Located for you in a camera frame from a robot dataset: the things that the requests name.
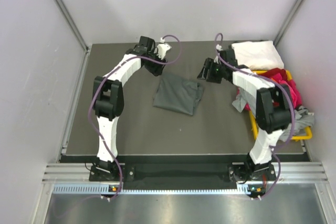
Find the dark grey t shirt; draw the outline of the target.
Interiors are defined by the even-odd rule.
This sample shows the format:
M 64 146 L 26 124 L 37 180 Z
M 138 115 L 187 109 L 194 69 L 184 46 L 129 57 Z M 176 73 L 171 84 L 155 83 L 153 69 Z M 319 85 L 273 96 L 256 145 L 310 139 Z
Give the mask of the dark grey t shirt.
M 203 93 L 204 87 L 199 82 L 164 73 L 154 95 L 153 106 L 193 116 Z

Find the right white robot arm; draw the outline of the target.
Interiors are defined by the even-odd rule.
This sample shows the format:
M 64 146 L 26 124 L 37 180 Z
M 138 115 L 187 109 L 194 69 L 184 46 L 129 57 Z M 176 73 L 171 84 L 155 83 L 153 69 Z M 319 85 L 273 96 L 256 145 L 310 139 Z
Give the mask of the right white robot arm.
M 243 168 L 231 171 L 232 179 L 245 182 L 256 180 L 270 169 L 272 154 L 284 130 L 295 120 L 290 91 L 261 75 L 253 73 L 245 65 L 239 65 L 234 50 L 215 47 L 216 58 L 206 58 L 198 79 L 221 83 L 223 79 L 246 93 L 255 111 L 258 134 L 254 146 L 247 154 Z

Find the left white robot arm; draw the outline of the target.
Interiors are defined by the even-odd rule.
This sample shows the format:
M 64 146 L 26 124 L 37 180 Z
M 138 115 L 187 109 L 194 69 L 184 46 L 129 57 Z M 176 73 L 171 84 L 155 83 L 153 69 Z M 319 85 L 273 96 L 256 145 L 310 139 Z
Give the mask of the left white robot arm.
M 152 38 L 141 36 L 139 42 L 125 52 L 112 70 L 104 76 L 95 77 L 93 81 L 88 120 L 92 123 L 91 116 L 95 115 L 98 121 L 93 129 L 98 133 L 99 147 L 91 171 L 101 172 L 107 180 L 116 179 L 121 172 L 116 140 L 118 120 L 124 110 L 123 87 L 142 67 L 156 77 L 162 74 L 168 64 L 166 54 L 171 49 L 165 39 L 166 36 L 156 43 Z

